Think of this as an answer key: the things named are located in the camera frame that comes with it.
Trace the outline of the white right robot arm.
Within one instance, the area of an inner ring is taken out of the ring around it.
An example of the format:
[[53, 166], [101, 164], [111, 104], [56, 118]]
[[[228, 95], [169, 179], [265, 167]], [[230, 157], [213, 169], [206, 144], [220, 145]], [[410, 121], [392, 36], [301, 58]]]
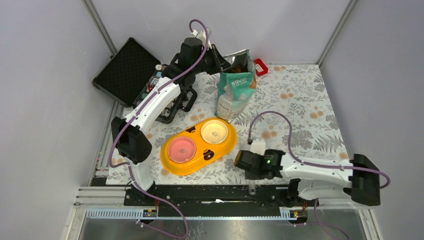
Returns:
[[240, 150], [234, 165], [245, 171], [246, 179], [281, 178], [289, 182], [287, 201], [293, 206], [305, 200], [340, 199], [347, 196], [358, 204], [379, 206], [380, 170], [363, 154], [353, 159], [325, 160], [266, 149], [263, 154]]

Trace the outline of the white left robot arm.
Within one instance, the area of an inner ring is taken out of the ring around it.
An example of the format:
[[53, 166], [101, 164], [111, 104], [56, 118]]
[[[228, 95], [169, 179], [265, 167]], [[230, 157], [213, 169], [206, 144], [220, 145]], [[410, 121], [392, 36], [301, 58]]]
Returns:
[[192, 87], [197, 74], [214, 75], [230, 67], [214, 44], [188, 37], [140, 104], [124, 118], [112, 120], [111, 149], [118, 150], [124, 158], [121, 165], [128, 167], [132, 185], [138, 189], [135, 197], [142, 205], [148, 206], [155, 200], [151, 189], [154, 179], [147, 163], [152, 144], [146, 134], [152, 124], [169, 103]]

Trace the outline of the green dog food bag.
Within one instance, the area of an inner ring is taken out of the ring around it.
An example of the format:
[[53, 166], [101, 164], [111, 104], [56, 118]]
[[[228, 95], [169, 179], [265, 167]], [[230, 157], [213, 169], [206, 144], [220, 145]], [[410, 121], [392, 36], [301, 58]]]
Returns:
[[256, 68], [248, 49], [223, 59], [230, 67], [219, 74], [215, 116], [232, 121], [245, 109], [256, 89]]

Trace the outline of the clear plastic scoop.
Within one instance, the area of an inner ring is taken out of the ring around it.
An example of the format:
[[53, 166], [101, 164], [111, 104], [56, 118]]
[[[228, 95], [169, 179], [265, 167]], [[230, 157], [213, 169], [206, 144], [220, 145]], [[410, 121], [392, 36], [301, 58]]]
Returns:
[[248, 180], [248, 192], [250, 195], [256, 194], [256, 181], [253, 179]]

